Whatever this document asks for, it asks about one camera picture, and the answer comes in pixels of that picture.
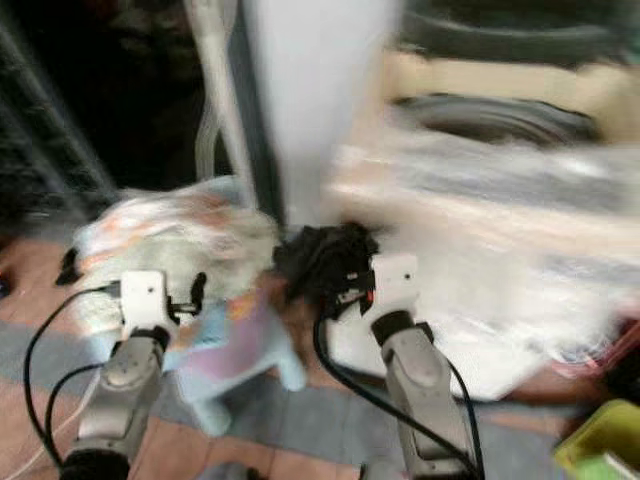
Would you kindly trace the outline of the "dark grey door frame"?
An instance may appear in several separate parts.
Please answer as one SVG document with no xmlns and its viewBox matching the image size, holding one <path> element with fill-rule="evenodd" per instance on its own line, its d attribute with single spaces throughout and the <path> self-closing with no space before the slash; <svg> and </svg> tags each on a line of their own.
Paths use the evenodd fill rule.
<svg viewBox="0 0 640 480">
<path fill-rule="evenodd" d="M 268 115 L 262 108 L 256 77 L 251 5 L 252 0 L 236 0 L 236 13 L 232 17 L 233 26 L 227 42 L 230 79 L 236 96 L 244 160 L 248 161 L 248 172 L 244 178 L 251 180 L 253 200 L 259 210 L 282 225 L 285 223 L 285 198 L 274 147 L 271 146 Z"/>
</svg>

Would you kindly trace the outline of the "white top-load washing machine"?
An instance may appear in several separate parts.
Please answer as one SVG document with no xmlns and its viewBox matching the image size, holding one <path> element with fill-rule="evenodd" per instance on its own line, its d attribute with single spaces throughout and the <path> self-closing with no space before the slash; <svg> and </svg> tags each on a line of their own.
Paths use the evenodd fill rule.
<svg viewBox="0 0 640 480">
<path fill-rule="evenodd" d="M 484 401 L 640 343 L 640 0 L 404 0 L 326 188 Z"/>
</svg>

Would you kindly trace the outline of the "small black floor item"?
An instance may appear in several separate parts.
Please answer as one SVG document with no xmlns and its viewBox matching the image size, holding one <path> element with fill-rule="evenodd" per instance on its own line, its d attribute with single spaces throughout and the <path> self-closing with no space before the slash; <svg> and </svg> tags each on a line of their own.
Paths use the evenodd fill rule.
<svg viewBox="0 0 640 480">
<path fill-rule="evenodd" d="M 74 285 L 82 278 L 81 271 L 78 269 L 79 251 L 78 248 L 72 247 L 65 251 L 61 256 L 58 275 L 54 280 L 54 285 L 65 287 L 65 285 Z"/>
</svg>

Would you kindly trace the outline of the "light blue plastic stool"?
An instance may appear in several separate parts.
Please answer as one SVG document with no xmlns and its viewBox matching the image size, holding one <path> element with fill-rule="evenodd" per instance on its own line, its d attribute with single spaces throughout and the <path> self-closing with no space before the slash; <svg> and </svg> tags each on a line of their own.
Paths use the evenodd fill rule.
<svg viewBox="0 0 640 480">
<path fill-rule="evenodd" d="M 216 177 L 179 189 L 186 188 L 205 189 L 230 204 L 253 209 L 246 204 L 241 188 L 232 178 Z M 177 335 L 166 348 L 166 376 L 198 428 L 210 436 L 223 435 L 232 426 L 232 412 L 223 397 L 244 381 L 269 369 L 279 372 L 287 390 L 301 389 L 307 380 L 291 335 L 270 305 L 268 292 L 257 283 L 259 275 L 250 293 L 229 303 L 234 324 L 232 337 L 224 346 L 180 347 L 179 323 Z"/>
</svg>

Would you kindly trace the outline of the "floral pale clothes pile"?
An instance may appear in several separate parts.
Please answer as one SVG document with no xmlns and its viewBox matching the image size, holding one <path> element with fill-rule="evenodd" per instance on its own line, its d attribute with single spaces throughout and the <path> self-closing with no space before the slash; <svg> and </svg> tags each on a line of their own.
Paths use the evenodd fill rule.
<svg viewBox="0 0 640 480">
<path fill-rule="evenodd" d="M 205 189 L 146 193 L 109 207 L 78 229 L 79 289 L 101 287 L 124 271 L 159 270 L 173 300 L 207 274 L 204 311 L 179 314 L 179 346 L 220 347 L 232 337 L 229 303 L 255 287 L 273 260 L 279 230 L 270 216 Z"/>
</svg>

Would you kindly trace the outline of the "white plastic pipe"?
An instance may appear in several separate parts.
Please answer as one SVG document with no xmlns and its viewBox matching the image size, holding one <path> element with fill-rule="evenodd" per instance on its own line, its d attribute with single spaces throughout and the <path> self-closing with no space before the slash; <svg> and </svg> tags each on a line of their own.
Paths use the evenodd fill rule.
<svg viewBox="0 0 640 480">
<path fill-rule="evenodd" d="M 248 168 L 244 133 L 230 70 L 230 38 L 236 27 L 238 0 L 184 0 L 189 28 L 204 76 L 204 113 L 195 141 L 197 177 L 216 175 L 216 142 L 223 142 L 234 174 Z"/>
</svg>

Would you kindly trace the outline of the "grey metal grate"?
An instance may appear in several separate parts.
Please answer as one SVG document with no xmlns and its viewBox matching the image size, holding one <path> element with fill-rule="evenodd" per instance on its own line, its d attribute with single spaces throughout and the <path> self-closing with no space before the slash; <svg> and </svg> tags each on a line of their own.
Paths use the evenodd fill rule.
<svg viewBox="0 0 640 480">
<path fill-rule="evenodd" d="M 33 202 L 95 219 L 120 193 L 18 20 L 0 13 L 1 146 L 10 172 L 38 177 Z"/>
</svg>

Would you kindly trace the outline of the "green plastic bin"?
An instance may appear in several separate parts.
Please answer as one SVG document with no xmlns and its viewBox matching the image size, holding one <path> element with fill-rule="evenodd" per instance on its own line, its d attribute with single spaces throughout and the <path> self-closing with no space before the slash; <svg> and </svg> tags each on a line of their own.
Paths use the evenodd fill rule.
<svg viewBox="0 0 640 480">
<path fill-rule="evenodd" d="M 611 399 L 554 449 L 571 480 L 640 480 L 640 406 Z"/>
</svg>

